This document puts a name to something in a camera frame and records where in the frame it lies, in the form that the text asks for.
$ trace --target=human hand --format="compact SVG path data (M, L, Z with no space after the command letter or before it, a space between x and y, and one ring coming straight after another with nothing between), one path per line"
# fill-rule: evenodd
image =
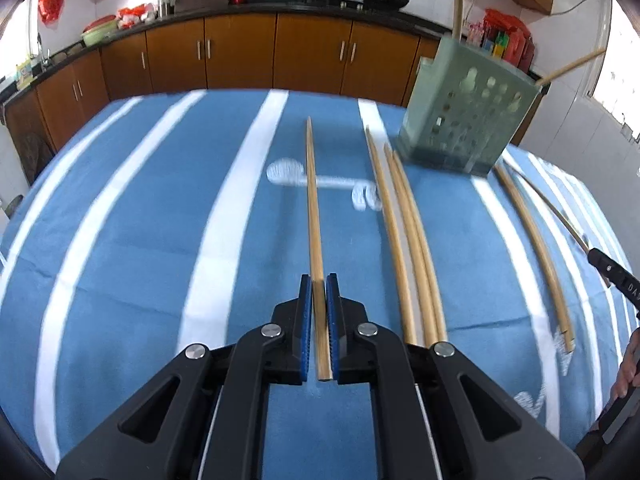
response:
M620 363L616 383L611 388L611 400L619 397L626 397L629 384L634 387L640 386L640 374L636 374L636 363L634 353L640 347L640 328L636 328L631 335L629 344L626 346L625 356Z

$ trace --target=blue tablecloth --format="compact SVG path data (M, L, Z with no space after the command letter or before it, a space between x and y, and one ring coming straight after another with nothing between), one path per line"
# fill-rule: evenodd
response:
M305 121L313 119L325 272L400 332L386 231L363 134L404 108L285 91L195 91L109 104L64 147L2 239L0 406L55 468L190 342L235 342L308 272ZM509 147L584 232L626 265L582 183ZM609 396L636 327L540 200L529 201L575 328L564 352L543 275L508 198L487 180L407 166L450 340L573 446ZM264 478L375 478L366 386L274 386Z

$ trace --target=metal screw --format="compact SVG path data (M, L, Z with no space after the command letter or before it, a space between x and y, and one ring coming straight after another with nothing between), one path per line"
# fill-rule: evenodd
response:
M440 341L433 345L433 351L436 352L436 355L440 357L451 357L456 353L456 349L453 348L453 345L447 343L446 341Z
M265 337L277 337L282 333L282 329L275 323L267 323L262 327L260 333Z
M378 333L378 327L373 323L360 323L358 325L358 334L364 337L371 337Z
M184 351L184 354L187 356L187 359L200 359L201 357L204 357L204 354L206 354L206 352L207 352L207 349L204 348L204 345L201 345L200 343L196 343L196 344L187 346L186 350Z

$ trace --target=window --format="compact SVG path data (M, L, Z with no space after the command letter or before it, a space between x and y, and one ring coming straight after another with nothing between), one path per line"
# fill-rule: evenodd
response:
M640 38L616 0L612 1L607 53L593 97L621 124L640 136Z
M37 37L38 0L24 0L0 38L0 77L14 75L16 65L38 53Z

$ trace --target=countertop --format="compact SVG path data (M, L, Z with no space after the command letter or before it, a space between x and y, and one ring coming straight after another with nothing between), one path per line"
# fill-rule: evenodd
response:
M225 14L244 14L249 12L268 12L268 13L291 13L291 14L310 14L313 16L331 16L333 18L343 18L345 20L353 20L356 22L373 23L375 25L382 25L383 27L392 28L401 32L407 32L409 34L415 34L424 38L439 39L444 34L450 33L450 29L443 27L437 23L425 20L414 14L402 11L378 11L363 9L358 10L358 6L362 4L358 0L332 0L327 2L305 2L303 0L247 0L247 3L241 5L229 4L226 7L219 9L199 9L188 12L180 12L172 14L165 18L156 19L150 23L140 23L127 30L121 30L115 34L110 35L98 44L84 47L79 52L68 56L66 59L60 61L53 67L45 70L43 73L34 78L31 85L9 96L2 103L7 106L11 101L19 99L26 94L33 86L48 79L54 75L57 71L64 68L66 65L74 62L79 57L83 56L87 52L96 50L107 44L113 43L113 41L121 40L131 34L139 34L152 28L161 27L171 23L184 22L187 20L194 20L197 18L205 18L207 16L220 16ZM538 76L530 73L534 79Z

